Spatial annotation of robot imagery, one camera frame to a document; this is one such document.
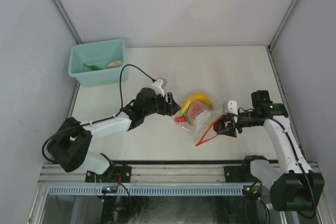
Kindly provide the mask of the dark red fake fruit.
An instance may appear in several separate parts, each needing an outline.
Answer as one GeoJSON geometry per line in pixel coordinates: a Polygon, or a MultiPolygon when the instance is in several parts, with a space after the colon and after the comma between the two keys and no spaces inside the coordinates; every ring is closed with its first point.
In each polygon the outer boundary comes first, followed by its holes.
{"type": "Polygon", "coordinates": [[[218,133],[225,127],[225,123],[222,121],[217,121],[213,125],[213,130],[218,133]]]}

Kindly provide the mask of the clear zip top bag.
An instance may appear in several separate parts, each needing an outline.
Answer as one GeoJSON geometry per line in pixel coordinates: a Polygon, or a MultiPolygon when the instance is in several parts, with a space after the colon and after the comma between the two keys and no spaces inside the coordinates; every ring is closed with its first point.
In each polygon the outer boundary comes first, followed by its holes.
{"type": "MultiPolygon", "coordinates": [[[[217,136],[217,133],[213,130],[214,121],[222,115],[220,110],[211,110],[209,107],[207,110],[199,114],[194,120],[194,124],[190,125],[188,122],[176,123],[179,127],[185,130],[192,138],[195,146],[200,146],[217,136]]],[[[181,109],[177,112],[173,118],[181,116],[181,109]]]]}

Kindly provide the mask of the green fake chili pepper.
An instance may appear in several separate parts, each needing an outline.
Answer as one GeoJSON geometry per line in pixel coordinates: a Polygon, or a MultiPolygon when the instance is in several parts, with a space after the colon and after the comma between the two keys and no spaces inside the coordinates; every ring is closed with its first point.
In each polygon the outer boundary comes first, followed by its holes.
{"type": "Polygon", "coordinates": [[[100,67],[96,66],[96,65],[88,65],[88,64],[84,64],[87,68],[93,70],[93,71],[99,71],[102,70],[100,67]]]}

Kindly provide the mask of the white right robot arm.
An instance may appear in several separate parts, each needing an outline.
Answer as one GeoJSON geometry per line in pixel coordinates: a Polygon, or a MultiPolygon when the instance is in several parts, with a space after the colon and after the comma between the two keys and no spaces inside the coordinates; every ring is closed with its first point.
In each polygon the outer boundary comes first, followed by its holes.
{"type": "Polygon", "coordinates": [[[237,102],[223,104],[223,114],[215,121],[218,135],[237,137],[246,127],[261,126],[275,150],[279,169],[264,156],[246,156],[241,175],[246,181],[258,179],[270,192],[276,211],[305,211],[315,213],[324,188],[321,173],[315,173],[306,161],[292,133],[289,114],[282,103],[271,101],[267,90],[251,94],[252,109],[241,110],[237,102]]]}

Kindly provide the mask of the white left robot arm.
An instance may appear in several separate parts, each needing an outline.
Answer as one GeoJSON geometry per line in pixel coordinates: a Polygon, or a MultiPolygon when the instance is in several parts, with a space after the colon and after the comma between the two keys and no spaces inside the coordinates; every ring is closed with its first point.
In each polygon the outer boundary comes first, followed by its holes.
{"type": "Polygon", "coordinates": [[[152,114],[175,115],[181,107],[173,94],[157,94],[152,88],[143,88],[136,98],[120,109],[115,116],[93,122],[80,122],[67,118],[44,146],[56,164],[67,173],[80,168],[97,174],[103,182],[113,180],[114,164],[105,154],[89,151],[91,143],[119,132],[140,126],[152,114]]]}

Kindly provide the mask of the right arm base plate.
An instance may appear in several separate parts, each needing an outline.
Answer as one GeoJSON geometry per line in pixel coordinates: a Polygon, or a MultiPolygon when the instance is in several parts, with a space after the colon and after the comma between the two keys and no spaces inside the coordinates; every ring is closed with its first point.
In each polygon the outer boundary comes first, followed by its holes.
{"type": "Polygon", "coordinates": [[[254,183],[260,182],[250,172],[245,171],[241,166],[224,166],[225,182],[227,183],[254,183]]]}

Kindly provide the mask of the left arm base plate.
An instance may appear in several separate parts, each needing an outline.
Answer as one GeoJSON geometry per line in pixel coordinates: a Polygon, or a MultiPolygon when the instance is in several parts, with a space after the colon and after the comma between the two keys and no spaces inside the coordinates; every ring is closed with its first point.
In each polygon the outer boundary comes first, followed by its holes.
{"type": "Polygon", "coordinates": [[[92,171],[87,171],[86,183],[129,183],[132,175],[132,167],[129,165],[116,165],[108,168],[102,175],[97,175],[92,171]]]}

